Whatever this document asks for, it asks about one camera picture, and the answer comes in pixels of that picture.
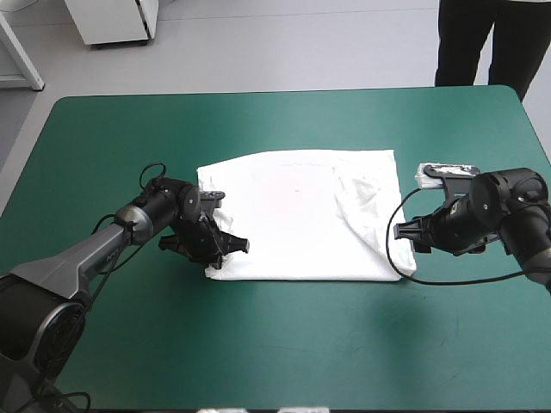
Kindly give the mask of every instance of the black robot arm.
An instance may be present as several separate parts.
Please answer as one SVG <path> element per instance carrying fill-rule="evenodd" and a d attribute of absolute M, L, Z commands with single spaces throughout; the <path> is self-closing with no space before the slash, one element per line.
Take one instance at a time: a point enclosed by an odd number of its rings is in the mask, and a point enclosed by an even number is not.
<path fill-rule="evenodd" d="M 223 256 L 248 252 L 246 239 L 221 231 L 214 221 L 224 193 L 203 193 L 190 182 L 167 178 L 162 166 L 161 175 L 140 184 L 141 194 L 116 212 L 111 225 L 56 256 L 0 276 L 0 411 L 77 411 L 53 382 L 99 292 L 90 291 L 91 280 L 117 269 L 126 247 L 143 245 L 170 226 L 175 233 L 161 239 L 161 249 L 204 266 L 220 268 Z"/>
<path fill-rule="evenodd" d="M 442 180 L 446 200 L 431 214 L 397 224 L 396 239 L 410 239 L 417 252 L 436 248 L 456 256 L 483 252 L 501 239 L 528 278 L 551 292 L 551 271 L 542 271 L 551 268 L 551 208 L 539 174 L 521 168 L 457 175 L 431 166 L 424 173 Z"/>

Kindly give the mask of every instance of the black cable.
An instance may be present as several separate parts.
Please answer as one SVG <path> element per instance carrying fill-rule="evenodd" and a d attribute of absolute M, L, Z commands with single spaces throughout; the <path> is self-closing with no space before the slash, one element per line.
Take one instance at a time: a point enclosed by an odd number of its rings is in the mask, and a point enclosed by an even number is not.
<path fill-rule="evenodd" d="M 88 311 L 90 311 L 92 305 L 94 304 L 94 302 L 96 301 L 97 299 L 97 296 L 99 295 L 99 293 L 101 292 L 101 290 L 103 289 L 103 286 L 105 286 L 105 283 L 107 282 L 107 280 L 109 279 L 109 276 L 113 273 L 113 269 L 115 268 L 115 265 L 117 263 L 117 261 L 119 261 L 119 258 L 121 257 L 121 254 L 122 254 L 122 251 L 123 251 L 123 248 L 122 246 L 119 248 L 119 250 L 117 251 L 115 257 L 111 260 L 111 263 L 109 265 L 109 268 L 106 272 L 106 274 L 103 276 L 102 280 L 100 281 L 100 284 L 99 286 L 96 288 L 96 290 L 94 291 L 94 294 L 92 295 L 91 299 L 90 299 L 90 302 L 84 307 L 84 310 L 83 312 L 81 312 L 77 318 L 77 321 L 73 324 L 73 326 L 71 327 L 71 329 L 69 330 L 69 333 L 67 334 L 67 337 L 70 339 L 73 337 L 73 335 L 76 333 L 77 331 L 77 328 L 79 328 L 80 324 L 82 323 L 83 319 L 84 319 L 84 316 L 86 315 L 86 313 Z M 51 359 L 50 359 L 50 363 L 48 363 L 48 365 L 46 366 L 46 368 L 44 369 L 44 371 L 42 372 L 42 374 L 40 375 L 40 378 L 38 380 L 38 384 L 36 386 L 36 389 L 39 391 L 40 388 L 42 387 L 42 385 L 44 384 L 44 382 L 46 381 L 46 377 L 48 375 L 48 373 L 51 371 L 52 369 L 52 366 L 53 366 L 53 362 L 61 355 L 63 354 L 63 352 L 65 351 L 65 348 L 67 345 L 69 345 L 70 343 L 67 343 L 64 347 L 61 347 L 57 354 L 55 354 Z"/>
<path fill-rule="evenodd" d="M 75 391 L 73 393 L 52 394 L 52 395 L 42 396 L 40 398 L 31 398 L 28 402 L 26 402 L 23 406 L 17 409 L 14 413 L 22 413 L 23 411 L 31 407 L 33 404 L 39 403 L 41 401 L 50 401 L 50 400 L 55 401 L 61 398 L 68 399 L 68 398 L 75 398 L 75 397 L 86 398 L 86 408 L 84 409 L 84 413 L 87 413 L 90 410 L 90 407 L 92 406 L 92 398 L 90 397 L 89 393 L 87 393 L 86 391 Z"/>
<path fill-rule="evenodd" d="M 496 282 L 496 281 L 503 281 L 503 280 L 509 280 L 511 278 L 515 278 L 515 277 L 518 277 L 520 275 L 526 275 L 526 273 L 524 271 L 517 271 L 516 273 L 510 273 L 510 274 L 506 274 L 506 275 L 501 275 L 499 277 L 492 277 L 492 278 L 482 278 L 482 279 L 478 279 L 478 280 L 465 280 L 465 281 L 427 281 L 427 280 L 420 280 L 418 278 L 413 278 L 411 277 L 410 275 L 407 275 L 407 274 L 404 274 L 403 272 L 401 272 L 397 267 L 396 265 L 394 264 L 392 258 L 390 257 L 390 247 L 389 247 L 389 243 L 388 243 L 388 236 L 390 234 L 390 226 L 393 222 L 393 219 L 394 217 L 396 216 L 396 214 L 398 213 L 398 211 L 400 210 L 401 207 L 404 206 L 404 204 L 413 196 L 415 195 L 417 192 L 421 191 L 420 188 L 416 188 L 416 189 L 413 189 L 408 195 L 406 195 L 406 197 L 402 200 L 402 202 L 398 205 L 398 207 L 394 210 L 394 212 L 392 213 L 392 215 L 390 216 L 390 219 L 388 220 L 388 225 L 387 225 L 387 242 L 386 242 L 386 247 L 387 247 L 387 259 L 388 259 L 388 262 L 390 263 L 391 267 L 394 269 L 394 271 L 396 271 L 396 273 L 398 273 L 400 276 L 402 276 L 403 278 L 409 280 L 409 281 L 412 281 L 412 282 L 416 282 L 418 284 L 423 284 L 424 286 L 470 286 L 470 285 L 473 285 L 473 284 L 486 284 L 488 282 Z M 530 273 L 547 273 L 551 271 L 551 268 L 534 268 L 534 269 L 531 269 L 530 270 Z"/>
<path fill-rule="evenodd" d="M 139 251 L 144 248 L 145 244 L 140 245 L 128 258 L 126 258 L 123 262 L 121 262 L 119 265 L 113 268 L 113 271 L 111 271 L 111 274 L 114 273 L 116 270 L 118 270 L 120 267 L 122 267 L 124 264 L 129 262 L 136 254 L 139 253 Z M 105 275 L 107 274 L 107 271 L 102 271 L 101 273 L 98 273 L 98 275 Z"/>
<path fill-rule="evenodd" d="M 106 219 L 108 218 L 114 218 L 115 215 L 113 213 L 108 213 L 107 215 L 103 215 L 99 221 L 97 221 L 97 224 L 96 226 L 94 227 L 94 230 L 92 231 L 92 233 L 90 235 L 94 235 L 97 230 L 100 229 L 100 225 L 103 224 L 103 221 L 105 221 Z"/>
<path fill-rule="evenodd" d="M 152 167 L 154 167 L 154 166 L 162 166 L 162 167 L 163 167 L 163 171 L 162 171 L 159 175 L 155 176 L 156 178 L 161 178 L 161 177 L 164 176 L 164 174 L 166 174 L 166 165 L 165 165 L 164 163 L 162 163 L 162 162 L 150 163 L 150 164 L 147 165 L 145 168 L 143 168 L 143 169 L 141 170 L 141 174 L 139 174 L 139 187 L 142 188 L 142 190 L 144 190 L 144 191 L 145 191 L 145 186 L 144 186 L 144 184 L 142 183 L 142 179 L 143 179 L 143 177 L 144 177 L 145 172 L 146 172 L 148 169 L 150 169 L 150 168 L 152 168 Z"/>

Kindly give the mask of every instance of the gray floor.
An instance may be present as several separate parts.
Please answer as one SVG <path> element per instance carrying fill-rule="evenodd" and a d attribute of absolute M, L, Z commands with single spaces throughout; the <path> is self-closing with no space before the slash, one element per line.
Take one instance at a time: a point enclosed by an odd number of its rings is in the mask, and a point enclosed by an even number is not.
<path fill-rule="evenodd" d="M 63 0 L 6 17 L 46 88 L 0 91 L 0 212 L 63 96 L 430 86 L 436 69 L 437 0 L 161 0 L 154 42 L 101 51 Z M 550 91 L 547 56 L 524 106 L 548 154 Z"/>

